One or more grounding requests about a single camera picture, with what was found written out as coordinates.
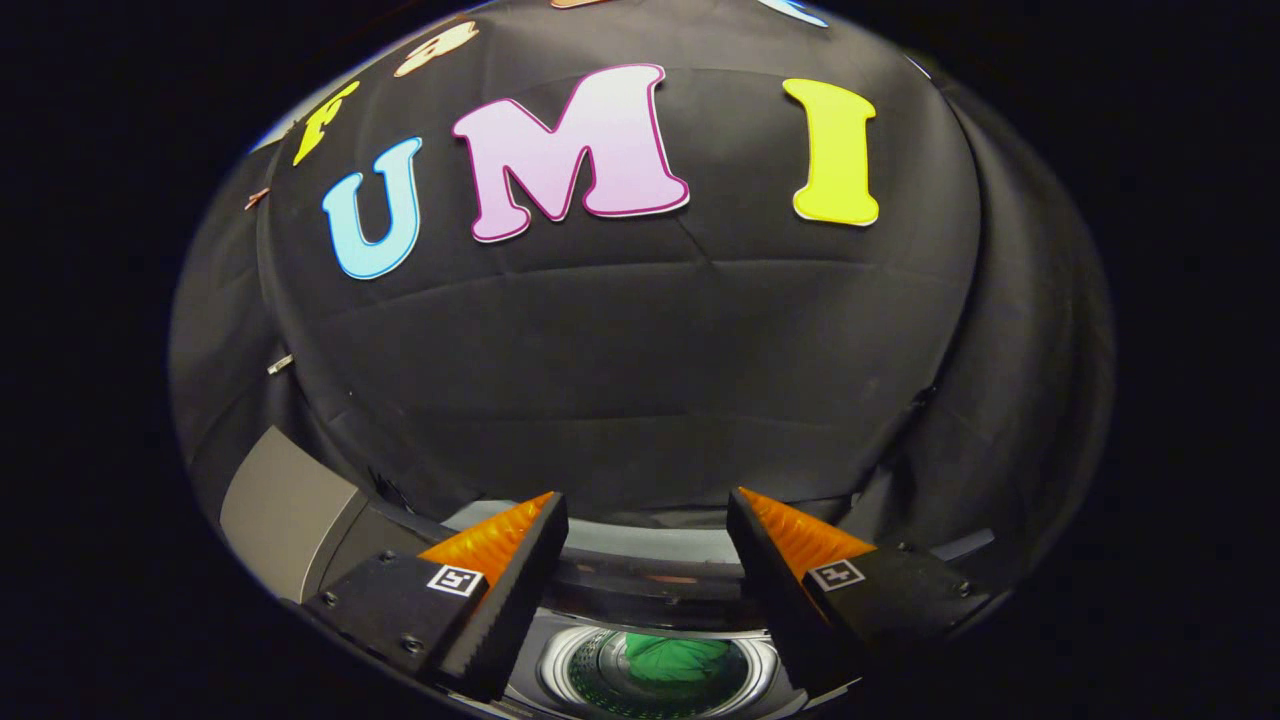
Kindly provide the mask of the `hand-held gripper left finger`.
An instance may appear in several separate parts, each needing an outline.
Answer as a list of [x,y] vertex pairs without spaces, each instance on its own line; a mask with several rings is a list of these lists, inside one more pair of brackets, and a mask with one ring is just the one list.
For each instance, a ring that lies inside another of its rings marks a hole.
[[564,496],[547,492],[419,553],[370,555],[301,609],[398,676],[498,700],[567,533]]

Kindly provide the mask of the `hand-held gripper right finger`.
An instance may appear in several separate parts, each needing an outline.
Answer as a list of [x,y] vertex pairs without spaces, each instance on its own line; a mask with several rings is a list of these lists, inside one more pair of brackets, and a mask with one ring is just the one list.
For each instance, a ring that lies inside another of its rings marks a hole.
[[933,553],[881,547],[739,487],[727,532],[791,683],[832,691],[932,653],[996,593]]

